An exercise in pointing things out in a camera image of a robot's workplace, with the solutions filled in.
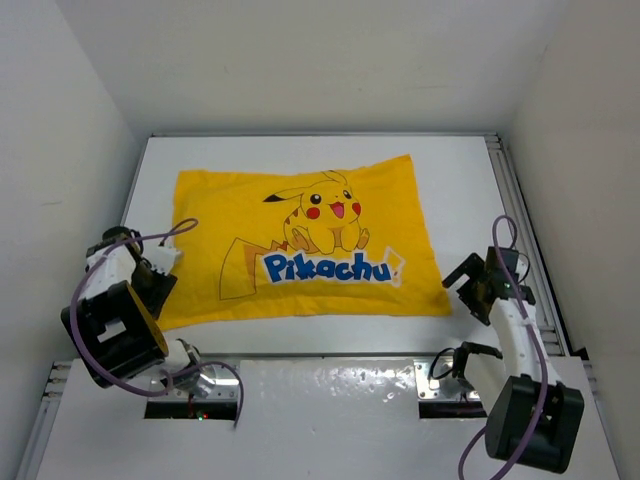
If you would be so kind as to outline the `yellow cartoon pillowcase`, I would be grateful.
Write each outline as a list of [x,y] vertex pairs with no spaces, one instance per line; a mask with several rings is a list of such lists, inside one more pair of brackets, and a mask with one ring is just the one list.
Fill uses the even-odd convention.
[[181,172],[183,258],[159,324],[316,315],[444,317],[410,156],[297,175]]

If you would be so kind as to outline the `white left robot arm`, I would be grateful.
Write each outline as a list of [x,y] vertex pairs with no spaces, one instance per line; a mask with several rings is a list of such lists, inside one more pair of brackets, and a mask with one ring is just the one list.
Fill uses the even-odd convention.
[[115,226],[87,249],[84,276],[60,318],[98,386],[147,398],[203,395],[197,349],[167,341],[158,324],[183,256],[168,240],[197,224],[188,218],[148,236]]

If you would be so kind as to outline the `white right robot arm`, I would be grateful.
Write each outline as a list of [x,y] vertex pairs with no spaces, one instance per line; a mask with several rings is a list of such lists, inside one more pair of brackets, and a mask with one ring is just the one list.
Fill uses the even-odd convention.
[[503,461],[498,479],[515,465],[564,473],[584,412],[582,393],[566,386],[549,360],[533,292],[518,282],[519,257],[513,248],[491,246],[484,257],[469,255],[442,282],[449,288],[460,281],[459,299],[498,338],[496,347],[463,342],[447,373],[480,399],[487,420],[474,439]]

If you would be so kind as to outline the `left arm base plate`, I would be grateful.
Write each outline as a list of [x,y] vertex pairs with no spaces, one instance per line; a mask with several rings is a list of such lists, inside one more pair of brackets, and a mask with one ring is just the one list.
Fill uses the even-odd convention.
[[195,362],[183,365],[165,362],[144,371],[143,376],[149,379],[146,386],[151,390],[160,390],[166,386],[163,371],[173,377],[173,389],[162,397],[154,397],[153,401],[178,402],[191,397],[200,402],[216,402],[235,400],[238,397],[239,381],[234,375],[234,372],[239,372],[238,366],[214,363],[191,373],[179,374],[194,365]]

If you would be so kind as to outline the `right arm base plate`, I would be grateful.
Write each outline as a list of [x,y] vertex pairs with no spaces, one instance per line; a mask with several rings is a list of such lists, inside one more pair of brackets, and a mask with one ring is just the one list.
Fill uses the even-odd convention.
[[464,368],[463,378],[448,374],[437,379],[452,366],[446,357],[438,360],[430,373],[435,358],[417,359],[413,362],[418,400],[422,402],[480,403],[495,400],[502,390],[506,370],[502,360],[472,355]]

